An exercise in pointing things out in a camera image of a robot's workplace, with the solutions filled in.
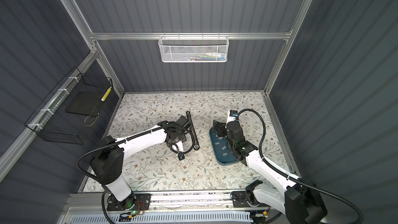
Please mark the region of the black long stapler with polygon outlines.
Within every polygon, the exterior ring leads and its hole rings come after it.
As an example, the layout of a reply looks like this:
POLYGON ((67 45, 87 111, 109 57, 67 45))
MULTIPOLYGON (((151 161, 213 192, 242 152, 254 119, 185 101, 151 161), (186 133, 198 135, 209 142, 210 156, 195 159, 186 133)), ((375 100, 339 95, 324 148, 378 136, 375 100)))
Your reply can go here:
POLYGON ((193 141, 193 149, 194 150, 199 150, 200 149, 200 145, 199 145, 197 134, 196 134, 196 131, 195 131, 195 128, 194 128, 194 125, 193 125, 193 120, 192 120, 192 116, 191 116, 190 111, 186 111, 186 115, 187 115, 188 121, 190 122, 190 131, 193 134, 193 139, 192 139, 192 141, 193 141))

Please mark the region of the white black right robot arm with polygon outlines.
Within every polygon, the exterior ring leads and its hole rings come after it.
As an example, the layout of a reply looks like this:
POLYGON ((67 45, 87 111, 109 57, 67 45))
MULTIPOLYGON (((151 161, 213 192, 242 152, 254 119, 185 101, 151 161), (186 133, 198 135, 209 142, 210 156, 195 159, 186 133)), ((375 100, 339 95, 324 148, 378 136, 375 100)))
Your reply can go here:
POLYGON ((294 182, 298 176, 284 171, 286 177, 275 171, 279 166, 269 160, 262 160, 259 148, 245 140, 238 121, 222 123, 213 121, 209 132, 215 144, 216 158, 223 161, 231 157, 261 174, 270 185, 255 180, 245 188, 250 205, 266 204, 280 211, 291 224, 317 224, 327 216, 328 211, 316 190, 294 182))

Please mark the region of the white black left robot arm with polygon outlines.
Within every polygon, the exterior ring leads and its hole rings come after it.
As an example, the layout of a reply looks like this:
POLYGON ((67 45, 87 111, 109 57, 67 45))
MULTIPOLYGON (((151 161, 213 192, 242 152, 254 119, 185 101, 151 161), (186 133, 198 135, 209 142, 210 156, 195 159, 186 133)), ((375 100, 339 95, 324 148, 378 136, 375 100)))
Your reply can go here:
POLYGON ((188 118, 180 116, 177 121, 162 121, 135 135, 116 139, 111 136, 105 137, 106 144, 113 146, 93 153, 90 167, 95 173, 95 180, 118 202, 125 203, 131 200, 134 194, 122 175, 124 161, 140 151, 163 143, 178 156, 184 156, 193 149, 190 147, 187 151, 183 150, 182 143, 187 140, 186 134, 195 140, 190 126, 188 118))

